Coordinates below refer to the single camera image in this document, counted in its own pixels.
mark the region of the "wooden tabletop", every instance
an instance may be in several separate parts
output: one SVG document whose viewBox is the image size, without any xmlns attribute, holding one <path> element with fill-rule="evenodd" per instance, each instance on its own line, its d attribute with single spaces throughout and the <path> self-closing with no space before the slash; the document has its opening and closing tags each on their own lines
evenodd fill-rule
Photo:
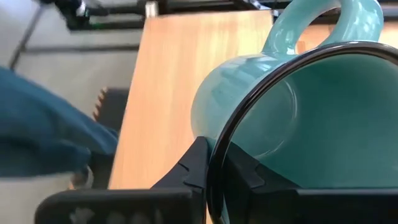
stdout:
<svg viewBox="0 0 398 224">
<path fill-rule="evenodd" d="M 148 189 L 162 178 L 194 140 L 190 110 L 202 80 L 229 58 L 258 53 L 271 26 L 269 11 L 146 20 L 109 188 Z M 381 42 L 398 47 L 395 26 L 385 25 Z M 333 27 L 310 26 L 298 51 L 316 47 Z"/>
</svg>

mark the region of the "black metal frame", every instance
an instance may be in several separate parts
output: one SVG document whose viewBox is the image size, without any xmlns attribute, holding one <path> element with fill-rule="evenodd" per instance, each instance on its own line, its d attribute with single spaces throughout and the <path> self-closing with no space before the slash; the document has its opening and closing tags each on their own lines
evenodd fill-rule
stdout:
<svg viewBox="0 0 398 224">
<path fill-rule="evenodd" d="M 272 9 L 284 9 L 290 1 L 260 0 L 262 5 Z M 398 2 L 397 0 L 379 0 L 380 3 Z M 104 30 L 126 30 L 142 29 L 145 21 L 145 0 L 140 0 L 137 5 L 120 4 L 113 6 L 104 6 L 102 9 L 109 14 L 138 14 L 142 16 L 139 21 L 119 21 L 106 22 L 100 24 L 67 24 L 71 32 L 84 31 L 104 31 Z M 240 11 L 254 10 L 253 5 L 242 0 L 207 0 L 207 1 L 170 1 L 157 0 L 159 4 L 159 14 L 178 14 L 182 12 L 201 12 L 201 11 Z M 26 30 L 23 38 L 18 45 L 14 55 L 11 58 L 9 68 L 15 70 L 21 54 L 57 54 L 57 53 L 90 53 L 90 52 L 109 52 L 109 51 L 138 51 L 139 44 L 136 45 L 95 45 L 95 46 L 55 46 L 55 47 L 27 47 L 27 43 L 43 13 L 43 6 L 37 10 Z M 384 9 L 385 21 L 398 19 L 397 9 Z M 318 17 L 313 24 L 333 24 L 336 23 L 339 14 L 330 14 Z"/>
<path fill-rule="evenodd" d="M 206 179 L 214 172 L 208 171 L 209 155 L 206 139 L 198 137 L 151 189 L 61 192 L 38 206 L 35 223 L 68 223 L 71 213 L 84 209 L 93 214 L 88 223 L 109 223 L 117 213 L 133 219 L 139 214 L 136 223 L 204 224 L 205 192 L 212 190 L 206 181 L 223 186 L 230 224 L 398 222 L 398 189 L 302 189 L 233 143 L 219 170 L 223 175 L 211 180 Z"/>
</svg>

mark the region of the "black rim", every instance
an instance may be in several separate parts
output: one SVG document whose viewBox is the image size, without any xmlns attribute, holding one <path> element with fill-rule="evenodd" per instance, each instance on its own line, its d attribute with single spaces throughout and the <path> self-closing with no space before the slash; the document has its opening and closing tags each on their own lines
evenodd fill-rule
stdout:
<svg viewBox="0 0 398 224">
<path fill-rule="evenodd" d="M 221 173 L 227 149 L 236 127 L 249 109 L 265 92 L 267 92 L 267 90 L 281 79 L 290 75 L 292 72 L 318 60 L 344 54 L 372 55 L 398 65 L 398 50 L 391 46 L 377 42 L 343 42 L 325 45 L 305 52 L 304 54 L 295 57 L 293 60 L 281 65 L 261 80 L 236 107 L 223 128 L 211 155 L 207 174 L 206 197 L 209 213 L 214 223 L 222 223 L 221 211 L 223 209 L 223 190 Z"/>
</svg>

